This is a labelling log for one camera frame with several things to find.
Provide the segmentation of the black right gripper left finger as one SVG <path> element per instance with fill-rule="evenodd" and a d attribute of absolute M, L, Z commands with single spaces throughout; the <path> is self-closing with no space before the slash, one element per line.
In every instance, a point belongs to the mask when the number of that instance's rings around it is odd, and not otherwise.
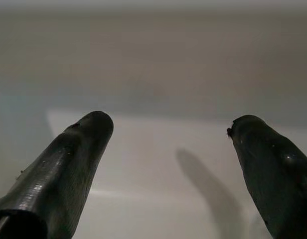
<path fill-rule="evenodd" d="M 0 198 L 0 239 L 72 238 L 113 129 L 93 111 L 59 134 Z"/>

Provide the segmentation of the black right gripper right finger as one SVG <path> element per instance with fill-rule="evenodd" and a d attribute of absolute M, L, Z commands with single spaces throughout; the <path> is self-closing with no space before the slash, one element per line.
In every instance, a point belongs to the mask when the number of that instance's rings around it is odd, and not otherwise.
<path fill-rule="evenodd" d="M 246 187 L 274 239 L 307 239 L 307 157 L 262 119 L 244 115 L 227 129 Z"/>

